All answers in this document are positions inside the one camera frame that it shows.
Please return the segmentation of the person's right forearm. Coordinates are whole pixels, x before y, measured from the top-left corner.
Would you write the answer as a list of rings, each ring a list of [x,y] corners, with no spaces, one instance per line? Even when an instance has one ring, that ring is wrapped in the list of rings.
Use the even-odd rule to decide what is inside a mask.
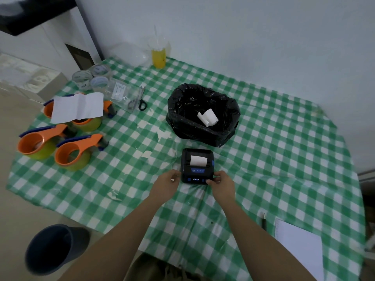
[[[275,238],[253,221],[232,197],[216,198],[253,281],[316,281]]]

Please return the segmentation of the black handled scissors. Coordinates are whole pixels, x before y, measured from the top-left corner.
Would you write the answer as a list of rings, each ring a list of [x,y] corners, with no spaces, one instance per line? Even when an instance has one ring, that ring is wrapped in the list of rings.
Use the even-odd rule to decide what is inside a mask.
[[[139,103],[138,103],[138,109],[140,111],[145,111],[147,108],[147,103],[143,100],[143,94],[145,92],[146,86],[140,86],[140,91],[139,91]]]

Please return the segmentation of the dark blue plastic bucket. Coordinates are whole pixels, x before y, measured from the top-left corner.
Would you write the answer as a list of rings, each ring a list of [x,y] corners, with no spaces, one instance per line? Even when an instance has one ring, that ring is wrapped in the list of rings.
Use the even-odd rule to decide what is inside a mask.
[[[84,227],[55,224],[41,230],[25,253],[27,270],[37,276],[54,273],[88,248],[90,232]]]

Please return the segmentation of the clear plastic container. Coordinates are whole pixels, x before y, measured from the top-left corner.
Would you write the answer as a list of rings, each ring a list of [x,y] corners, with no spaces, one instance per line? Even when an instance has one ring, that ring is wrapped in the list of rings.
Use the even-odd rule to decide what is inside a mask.
[[[126,66],[133,68],[152,66],[150,53],[135,44],[122,42],[114,45],[108,50],[110,56],[115,57]]]

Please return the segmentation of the orange tape dispenser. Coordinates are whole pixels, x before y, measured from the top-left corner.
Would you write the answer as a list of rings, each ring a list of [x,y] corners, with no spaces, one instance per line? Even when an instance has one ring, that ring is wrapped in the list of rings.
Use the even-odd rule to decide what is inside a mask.
[[[104,115],[112,119],[117,114],[114,103],[110,100],[104,101]],[[90,119],[75,119],[72,121],[74,127],[80,129],[83,132],[93,132],[100,127],[102,124],[102,117],[90,118]]]
[[[68,171],[83,169],[90,161],[93,151],[103,151],[109,142],[102,134],[77,136],[57,144],[55,163]]]
[[[43,160],[54,153],[60,142],[75,137],[77,133],[77,128],[67,124],[33,128],[19,135],[17,150],[31,159]]]
[[[54,109],[54,99],[50,99],[48,101],[46,101],[44,104],[44,109],[43,109],[43,113],[44,115],[51,119],[52,118],[52,113],[53,113],[53,109]]]

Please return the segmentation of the crumpled white paper scrap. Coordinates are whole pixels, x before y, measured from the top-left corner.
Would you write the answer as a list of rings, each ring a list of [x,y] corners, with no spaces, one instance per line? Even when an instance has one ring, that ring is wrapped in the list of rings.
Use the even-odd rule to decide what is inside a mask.
[[[198,112],[197,117],[201,120],[203,125],[206,127],[214,126],[218,123],[219,119],[213,112],[213,110],[210,108],[207,111],[205,111],[203,114]]]

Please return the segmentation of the clear tape roll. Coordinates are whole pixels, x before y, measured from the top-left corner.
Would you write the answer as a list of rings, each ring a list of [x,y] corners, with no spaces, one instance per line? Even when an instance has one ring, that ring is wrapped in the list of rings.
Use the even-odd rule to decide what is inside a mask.
[[[90,86],[93,92],[100,92],[107,94],[109,92],[111,80],[105,76],[93,77],[90,81]]]
[[[93,77],[106,77],[107,79],[112,78],[112,70],[107,64],[96,64],[91,66],[88,71],[91,72]]]
[[[72,75],[72,81],[77,85],[80,91],[87,91],[91,89],[90,82],[93,75],[89,70],[80,70]]]

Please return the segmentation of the black portable label printer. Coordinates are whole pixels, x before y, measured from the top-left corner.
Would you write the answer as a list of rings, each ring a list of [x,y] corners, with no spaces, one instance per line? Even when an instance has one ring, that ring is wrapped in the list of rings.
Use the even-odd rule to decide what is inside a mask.
[[[207,157],[206,167],[190,166],[190,156]],[[207,179],[213,179],[214,154],[207,149],[185,148],[181,154],[181,182],[194,185],[206,185]]]

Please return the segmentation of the person's left forearm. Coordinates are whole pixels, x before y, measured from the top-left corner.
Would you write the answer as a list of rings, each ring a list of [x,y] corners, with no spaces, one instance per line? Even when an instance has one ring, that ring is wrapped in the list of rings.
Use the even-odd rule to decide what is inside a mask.
[[[58,281],[123,281],[157,210],[174,192],[153,190],[77,259]]]

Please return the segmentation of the person's olive trousers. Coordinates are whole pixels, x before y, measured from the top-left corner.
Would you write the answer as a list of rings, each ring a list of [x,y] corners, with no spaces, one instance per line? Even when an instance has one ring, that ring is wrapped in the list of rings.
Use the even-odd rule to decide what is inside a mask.
[[[200,274],[192,274],[146,253],[131,265],[124,281],[211,281]]]

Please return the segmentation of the plastic cup of yellow drink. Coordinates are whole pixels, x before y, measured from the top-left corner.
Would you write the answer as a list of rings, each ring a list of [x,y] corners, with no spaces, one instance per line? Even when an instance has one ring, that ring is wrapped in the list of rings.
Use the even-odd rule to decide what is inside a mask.
[[[148,40],[152,62],[155,68],[163,69],[166,66],[166,57],[170,50],[169,41],[163,36],[152,36]]]

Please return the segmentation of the white cardboard box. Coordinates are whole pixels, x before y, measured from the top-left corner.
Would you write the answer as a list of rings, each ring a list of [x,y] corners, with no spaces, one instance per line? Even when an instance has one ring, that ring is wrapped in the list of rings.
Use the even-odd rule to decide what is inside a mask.
[[[67,82],[61,72],[0,53],[0,92],[45,103]]]

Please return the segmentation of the white notepad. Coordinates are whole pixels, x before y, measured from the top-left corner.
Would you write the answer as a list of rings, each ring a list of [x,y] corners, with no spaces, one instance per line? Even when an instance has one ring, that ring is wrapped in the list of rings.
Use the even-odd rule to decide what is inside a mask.
[[[302,228],[275,220],[275,239],[278,240],[317,281],[324,281],[321,237]]]

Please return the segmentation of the person's right hand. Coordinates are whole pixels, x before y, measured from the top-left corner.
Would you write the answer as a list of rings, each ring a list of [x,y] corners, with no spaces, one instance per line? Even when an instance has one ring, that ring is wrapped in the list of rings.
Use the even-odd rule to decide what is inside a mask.
[[[229,201],[235,200],[235,183],[228,176],[228,174],[220,170],[214,172],[214,177],[219,180],[219,183],[215,186],[210,186],[212,189],[214,199],[219,203],[220,206],[224,205]]]

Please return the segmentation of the green checked tablecloth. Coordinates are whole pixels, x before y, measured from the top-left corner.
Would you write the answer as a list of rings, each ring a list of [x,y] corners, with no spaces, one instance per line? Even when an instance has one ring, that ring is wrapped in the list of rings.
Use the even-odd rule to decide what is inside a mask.
[[[358,281],[365,217],[358,175],[336,126],[309,101],[237,81],[182,61],[131,68],[104,61],[113,77],[146,86],[145,112],[118,109],[97,132],[109,146],[82,170],[58,167],[16,153],[7,190],[101,233],[109,232],[149,194],[156,178],[180,169],[184,148],[210,149],[215,171],[236,184],[246,214],[274,235],[276,219],[321,236],[325,281]],[[167,100],[180,84],[200,84],[237,101],[235,135],[222,147],[183,140],[167,124]]]

